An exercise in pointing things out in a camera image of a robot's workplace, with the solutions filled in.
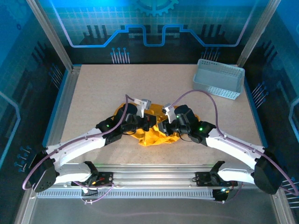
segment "cable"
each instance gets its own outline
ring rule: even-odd
[[[48,158],[50,158],[52,155],[54,155],[55,153],[58,153],[58,150],[54,150],[53,152],[51,152],[50,154],[46,155],[44,158],[42,158],[29,172],[29,174],[27,175],[27,177],[25,178],[23,184],[22,184],[22,188],[23,190],[29,190],[30,188],[26,188],[26,185],[30,179],[30,177],[33,175],[33,173],[37,170],[37,168]]]
[[[188,141],[188,140],[183,139],[183,138],[182,138],[182,135],[181,135],[180,133],[179,133],[178,135],[179,135],[179,138],[180,138],[181,140],[190,142],[190,141]]]
[[[172,108],[175,104],[177,104],[185,95],[191,93],[191,92],[202,92],[204,94],[206,94],[212,101],[213,105],[214,105],[214,108],[215,108],[215,116],[216,116],[216,119],[215,119],[215,123],[216,123],[216,129],[218,131],[218,133],[224,138],[224,134],[222,133],[222,131],[219,129],[219,125],[218,125],[218,110],[217,110],[217,105],[216,105],[216,102],[214,101],[214,99],[212,98],[212,96],[206,92],[206,91],[202,91],[202,90],[190,90],[188,92],[185,92],[182,96],[180,96],[172,105],[170,105],[169,108]],[[243,144],[242,142],[239,142],[237,140],[234,140],[234,139],[231,139],[229,137],[226,137],[226,139],[228,141],[230,141],[231,143],[235,143],[237,145],[241,145],[243,147],[246,147],[248,148],[249,150],[251,150],[252,152],[255,152],[257,154],[259,154],[260,156],[263,156],[265,159],[267,159],[283,176],[284,178],[289,182],[289,184],[293,187],[294,189],[294,192],[286,189],[286,188],[283,188],[283,187],[280,187],[281,189],[283,189],[284,191],[288,192],[288,193],[291,193],[295,196],[299,196],[299,191],[298,189],[296,188],[295,184],[293,183],[293,181],[290,179],[290,177],[283,171],[283,169],[281,167],[279,167],[278,164],[276,164],[270,157],[268,157],[267,155],[265,155],[264,153],[254,149],[253,147],[250,147],[250,146],[247,146],[245,144]]]
[[[89,197],[89,196],[93,196],[93,195],[97,195],[99,193],[99,191],[97,190],[96,193],[90,194],[90,195],[84,195],[84,197]]]
[[[232,198],[226,200],[224,204],[229,203],[229,202],[235,200],[235,198],[240,194],[240,192],[241,192],[241,190],[242,190],[242,187],[243,187],[243,182],[240,183],[240,186],[239,186],[239,188],[238,188],[237,193],[236,193]]]
[[[80,187],[84,187],[84,188],[87,188],[86,186],[84,186],[84,185],[81,185],[80,183],[78,183],[78,182],[75,182],[74,181],[74,183],[75,184],[77,184],[77,185],[79,185]],[[103,185],[101,185],[101,186],[99,186],[99,187],[91,187],[91,188],[101,188],[101,187],[103,187],[103,186],[107,186],[107,185],[111,185],[111,188],[108,190],[108,191],[106,191],[106,193],[105,194],[103,194],[101,197],[99,197],[98,199],[95,199],[95,200],[93,200],[93,201],[90,201],[90,202],[88,202],[87,200],[83,200],[83,198],[81,198],[81,200],[84,202],[84,203],[88,203],[88,204],[92,204],[92,203],[94,203],[94,202],[98,202],[99,200],[101,200],[103,197],[105,197],[111,190],[112,190],[112,188],[114,187],[114,183],[108,183],[108,184],[103,184]]]
[[[204,182],[204,183],[211,183],[212,182],[212,181],[203,181],[202,179],[199,178],[199,176],[196,176],[196,177],[192,178],[192,182],[197,182],[197,181]]]
[[[126,115],[126,112],[127,112],[127,109],[128,109],[128,100],[132,100],[131,97],[129,97],[127,94],[126,94],[126,104],[125,104],[125,109],[124,109],[124,112],[121,116],[121,119],[119,120],[119,122],[113,127],[111,128],[110,130],[106,131],[106,132],[102,132],[102,133],[99,133],[99,134],[91,134],[91,135],[88,135],[88,136],[84,136],[84,137],[81,137],[81,138],[78,138],[78,139],[74,139],[72,141],[69,141],[67,143],[65,143],[64,145],[60,146],[58,149],[55,149],[53,152],[51,152],[50,154],[46,155],[44,158],[42,158],[32,169],[31,171],[29,172],[29,174],[27,175],[27,177],[25,178],[23,184],[22,184],[22,188],[23,190],[28,190],[30,188],[26,188],[26,185],[30,179],[30,177],[33,175],[33,173],[37,170],[37,168],[40,167],[40,165],[48,158],[50,158],[53,154],[55,153],[58,153],[60,150],[62,150],[63,148],[67,147],[68,145],[72,144],[72,143],[75,143],[77,141],[80,141],[80,140],[83,140],[83,139],[86,139],[86,138],[92,138],[92,137],[101,137],[102,135],[105,135],[105,134],[108,134],[108,133],[111,133],[112,131],[114,131],[119,125],[121,125],[122,121],[124,120],[125,118],[125,115]]]

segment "black bracket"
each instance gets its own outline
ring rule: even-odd
[[[98,187],[103,184],[113,183],[113,172],[97,172],[93,173],[86,181],[81,184],[88,187]]]
[[[31,161],[31,163],[29,164],[28,169],[25,170],[26,174],[28,174],[31,169],[47,155],[45,148],[41,145],[35,146],[34,150],[37,153],[32,153],[29,155],[27,161]],[[56,177],[59,175],[59,173],[55,171],[53,162],[54,160],[50,158],[46,159],[30,177],[29,183],[36,193],[50,188],[55,183]]]
[[[197,187],[230,187],[233,185],[231,181],[224,181],[220,177],[211,176],[210,172],[196,172],[192,181],[196,182]]]
[[[195,177],[192,178],[196,182],[197,187],[230,187],[238,186],[238,182],[224,181],[219,175],[219,168],[225,161],[218,161],[211,169],[210,172],[196,172]]]
[[[215,198],[215,201],[222,202],[226,201],[228,198],[228,191],[222,191],[222,190],[213,190],[213,198]]]

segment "white robotic arm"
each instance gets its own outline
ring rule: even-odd
[[[87,133],[65,143],[47,147],[47,150],[37,156],[29,167],[33,168],[46,154],[51,155],[39,166],[29,180],[34,191],[46,190],[54,183],[95,182],[98,171],[92,163],[66,163],[84,153],[121,139],[121,136],[126,132],[134,132],[139,128],[148,131],[149,128],[153,127],[156,124],[156,117],[144,113],[144,110],[149,108],[150,101],[135,100],[134,102],[138,103],[138,106],[128,104],[125,119],[112,132],[107,133],[120,120],[124,113],[124,107],[118,110],[113,119],[110,117],[100,122]],[[219,161],[216,163],[210,171],[211,178],[216,180],[216,184],[240,181],[255,184],[269,194],[274,194],[277,191],[282,182],[282,177],[260,154],[256,153],[256,151],[265,153],[262,146],[252,145],[224,132],[221,132],[223,134],[221,135],[215,125],[198,121],[192,110],[186,105],[179,106],[175,110],[167,110],[166,107],[164,112],[168,119],[158,123],[159,130],[164,134],[187,134],[193,142],[219,149],[243,162],[229,164]]]

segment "metal extrusion bar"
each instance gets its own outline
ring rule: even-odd
[[[296,222],[285,196],[285,192],[282,189],[278,189],[277,193],[272,197],[280,223],[295,224]]]
[[[99,172],[113,172],[115,189],[145,190],[206,190],[223,187],[197,187],[192,181],[195,172],[209,172],[211,166],[204,165],[101,165]],[[257,189],[255,185],[246,185],[247,189]],[[71,184],[57,184],[50,189],[80,189]]]
[[[86,198],[102,196],[107,189],[99,189],[97,195],[82,197],[81,189],[48,189],[38,193],[38,198]],[[120,189],[114,188],[105,198],[184,198],[214,200],[212,189]]]
[[[51,25],[50,20],[47,17],[43,7],[39,3],[38,0],[26,0],[29,4],[30,8],[32,9],[34,15],[36,16],[38,22],[42,26],[44,32],[46,33],[48,39],[50,40],[52,46],[54,47],[55,51],[57,52],[60,60],[64,64],[65,68],[71,72],[73,65],[69,56],[67,55],[56,31],[54,30],[53,26]]]
[[[278,5],[280,4],[281,0],[270,0],[268,5],[266,6],[261,18],[259,19],[256,27],[254,28],[248,42],[246,43],[238,61],[238,67],[242,68],[249,58],[253,48],[256,46],[256,43],[260,39],[261,35],[265,31],[270,19],[272,18],[273,14],[275,13]]]
[[[14,224],[28,224],[36,202],[36,193],[27,190],[24,193]]]
[[[55,145],[61,140],[80,69],[80,66],[74,66],[71,75],[68,75],[66,78],[65,86],[58,103],[57,112],[50,129],[49,138],[45,142],[45,145]]]

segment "wooden tabletop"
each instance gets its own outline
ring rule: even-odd
[[[146,98],[154,104],[173,103],[192,89],[197,65],[82,65],[61,142],[77,137],[97,123],[112,116],[125,102],[125,94]],[[213,96],[218,106],[220,129],[244,141],[260,145],[261,141],[251,113],[246,92],[230,100]],[[202,93],[185,96],[178,105],[187,104],[201,120],[215,124],[211,100]],[[194,142],[179,140],[172,144],[143,147],[138,140],[123,136],[121,140],[90,151],[71,162],[94,164],[214,164],[238,162],[222,151]]]

